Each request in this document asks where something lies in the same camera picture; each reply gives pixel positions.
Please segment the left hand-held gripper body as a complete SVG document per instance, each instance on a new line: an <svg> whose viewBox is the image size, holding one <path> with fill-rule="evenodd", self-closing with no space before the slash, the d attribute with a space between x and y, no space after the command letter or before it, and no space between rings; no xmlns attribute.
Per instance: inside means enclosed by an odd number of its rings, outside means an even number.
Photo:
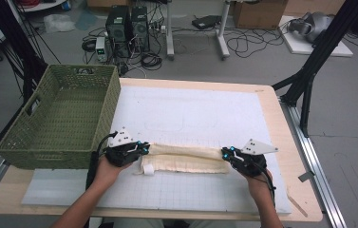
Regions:
<svg viewBox="0 0 358 228"><path fill-rule="evenodd" d="M129 149L129 144L134 143L133 137L129 134L125 127L116 131L115 136L107 143L105 156L108 161L118 167L125 166L131 162L135 162L136 149Z"/></svg>

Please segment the cream printed cloth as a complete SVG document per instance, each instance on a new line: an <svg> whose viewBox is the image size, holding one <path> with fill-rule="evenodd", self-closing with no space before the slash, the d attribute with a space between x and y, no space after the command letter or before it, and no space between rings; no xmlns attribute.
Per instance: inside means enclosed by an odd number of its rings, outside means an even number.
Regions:
<svg viewBox="0 0 358 228"><path fill-rule="evenodd" d="M152 143L137 174L152 176L156 171L227 174L229 164L219 148Z"/></svg>

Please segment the green woven basket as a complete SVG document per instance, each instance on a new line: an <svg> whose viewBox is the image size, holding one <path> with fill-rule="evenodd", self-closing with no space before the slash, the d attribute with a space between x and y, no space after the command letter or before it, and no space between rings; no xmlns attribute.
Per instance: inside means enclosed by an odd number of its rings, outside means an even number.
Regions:
<svg viewBox="0 0 358 228"><path fill-rule="evenodd" d="M115 66L48 66L0 156L21 169L86 169L110 132L120 91Z"/></svg>

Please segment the person's right hand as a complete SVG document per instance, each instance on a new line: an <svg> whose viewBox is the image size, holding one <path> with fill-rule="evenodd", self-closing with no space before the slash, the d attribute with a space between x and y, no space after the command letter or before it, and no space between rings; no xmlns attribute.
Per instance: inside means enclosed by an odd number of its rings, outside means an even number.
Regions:
<svg viewBox="0 0 358 228"><path fill-rule="evenodd" d="M255 200L264 197L267 198L271 195L267 177L264 174L255 177L246 176L246 180L248 182L249 192Z"/></svg>

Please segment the white grid mat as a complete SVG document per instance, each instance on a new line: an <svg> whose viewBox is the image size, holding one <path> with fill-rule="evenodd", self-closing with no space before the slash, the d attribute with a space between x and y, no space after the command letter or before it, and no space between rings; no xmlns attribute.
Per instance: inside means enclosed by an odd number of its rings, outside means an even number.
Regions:
<svg viewBox="0 0 358 228"><path fill-rule="evenodd" d="M141 142L179 146L244 147L271 143L258 96L249 92L122 87L112 130L126 129ZM255 214L246 180L226 174L142 172L139 162L123 170L100 206L188 212Z"/></svg>

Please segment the white power supply unit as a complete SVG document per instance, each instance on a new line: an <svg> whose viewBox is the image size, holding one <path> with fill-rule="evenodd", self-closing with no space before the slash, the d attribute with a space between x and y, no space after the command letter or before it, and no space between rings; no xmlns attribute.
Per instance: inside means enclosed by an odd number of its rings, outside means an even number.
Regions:
<svg viewBox="0 0 358 228"><path fill-rule="evenodd" d="M96 39L95 51L97 54L97 59L101 63L105 63L107 61L107 51L106 51L106 41L104 37L98 37Z"/></svg>

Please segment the large black computer tower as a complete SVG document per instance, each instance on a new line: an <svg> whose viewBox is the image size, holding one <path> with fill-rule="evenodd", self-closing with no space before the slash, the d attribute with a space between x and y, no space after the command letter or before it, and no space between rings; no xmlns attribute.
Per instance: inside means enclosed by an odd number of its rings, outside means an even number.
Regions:
<svg viewBox="0 0 358 228"><path fill-rule="evenodd" d="M130 28L129 7L126 5L113 5L110 8L105 27L116 57L128 58L128 42L132 38Z"/></svg>

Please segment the slim black computer tower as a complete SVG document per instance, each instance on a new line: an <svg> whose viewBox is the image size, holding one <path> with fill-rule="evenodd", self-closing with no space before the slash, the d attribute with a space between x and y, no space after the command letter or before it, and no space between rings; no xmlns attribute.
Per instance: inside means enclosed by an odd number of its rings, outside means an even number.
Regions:
<svg viewBox="0 0 358 228"><path fill-rule="evenodd" d="M131 10L131 22L136 48L142 52L148 52L150 47L147 7L133 7Z"/></svg>

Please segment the white desk leg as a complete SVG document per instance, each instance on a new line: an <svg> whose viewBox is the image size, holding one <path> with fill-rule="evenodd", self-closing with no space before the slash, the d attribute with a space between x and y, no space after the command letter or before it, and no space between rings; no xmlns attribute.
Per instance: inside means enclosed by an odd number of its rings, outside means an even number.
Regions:
<svg viewBox="0 0 358 228"><path fill-rule="evenodd" d="M172 13L171 13L172 0L166 0L166 53L169 60L175 57L174 42L172 34Z"/></svg>
<svg viewBox="0 0 358 228"><path fill-rule="evenodd" d="M222 59L225 60L230 56L229 49L227 47L225 38L224 38L224 31L226 28L226 22L229 14L230 9L230 0L224 0L223 2L223 10L221 14L221 22L220 28L216 30L217 33L217 41L221 50Z"/></svg>

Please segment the black metal stand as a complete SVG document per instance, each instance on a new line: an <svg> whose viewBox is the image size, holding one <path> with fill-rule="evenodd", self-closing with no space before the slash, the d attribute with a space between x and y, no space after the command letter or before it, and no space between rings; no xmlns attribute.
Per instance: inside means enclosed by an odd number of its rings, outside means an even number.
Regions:
<svg viewBox="0 0 358 228"><path fill-rule="evenodd" d="M21 93L26 103L47 69L47 63L34 50L7 0L0 0L0 31L9 42L13 53L9 52L1 40L0 49L8 59L14 75L23 81Z"/></svg>
<svg viewBox="0 0 358 228"><path fill-rule="evenodd" d="M306 138L309 137L308 124L312 86L315 76L329 59L357 17L358 0L345 0L305 64L292 76L273 85L274 90L285 86L290 87L280 97L280 101L287 106L296 107L298 99L303 97L299 128Z"/></svg>

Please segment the black flat device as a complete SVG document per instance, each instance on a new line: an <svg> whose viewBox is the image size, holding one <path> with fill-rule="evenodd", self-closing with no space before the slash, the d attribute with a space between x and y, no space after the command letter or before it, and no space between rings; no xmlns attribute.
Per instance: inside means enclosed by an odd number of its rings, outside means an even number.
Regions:
<svg viewBox="0 0 358 228"><path fill-rule="evenodd" d="M197 29L209 29L209 28L213 28L216 25L219 25L220 22L221 22L220 16L208 15L193 20L192 25Z"/></svg>

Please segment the brown cardboard box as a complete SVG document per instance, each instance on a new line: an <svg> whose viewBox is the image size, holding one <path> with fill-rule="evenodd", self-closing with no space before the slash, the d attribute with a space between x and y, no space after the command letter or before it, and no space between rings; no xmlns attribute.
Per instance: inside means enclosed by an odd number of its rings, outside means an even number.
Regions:
<svg viewBox="0 0 358 228"><path fill-rule="evenodd" d="M277 29L289 0L236 2L234 22L238 29Z"/></svg>

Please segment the clear plastic bag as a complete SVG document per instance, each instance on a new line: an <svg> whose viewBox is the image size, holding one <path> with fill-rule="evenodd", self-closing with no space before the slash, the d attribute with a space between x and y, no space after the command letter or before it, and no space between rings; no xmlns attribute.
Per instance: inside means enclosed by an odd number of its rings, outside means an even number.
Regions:
<svg viewBox="0 0 358 228"><path fill-rule="evenodd" d="M68 32L75 29L75 23L68 15L50 14L44 17L47 33Z"/></svg>

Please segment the grey rounded device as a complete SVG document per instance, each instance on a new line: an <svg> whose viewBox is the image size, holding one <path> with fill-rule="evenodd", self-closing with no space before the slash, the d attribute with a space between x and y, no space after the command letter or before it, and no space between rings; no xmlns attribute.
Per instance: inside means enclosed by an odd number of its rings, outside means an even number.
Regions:
<svg viewBox="0 0 358 228"><path fill-rule="evenodd" d="M313 44L327 30L332 20L332 16L320 11L307 12L300 18L292 19L288 25L288 31L296 31L309 43Z"/></svg>

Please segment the white round table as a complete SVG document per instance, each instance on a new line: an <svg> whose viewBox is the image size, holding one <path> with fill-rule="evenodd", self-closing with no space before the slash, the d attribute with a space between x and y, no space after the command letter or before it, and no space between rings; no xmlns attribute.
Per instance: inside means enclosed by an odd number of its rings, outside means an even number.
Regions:
<svg viewBox="0 0 358 228"><path fill-rule="evenodd" d="M34 12L34 11L40 11L40 10L48 10L54 7L61 7L64 2L67 2L68 0L56 0L52 3L44 3L40 2L38 5L33 7L25 7L25 6L19 6L20 10L24 10L25 12Z"/></svg>

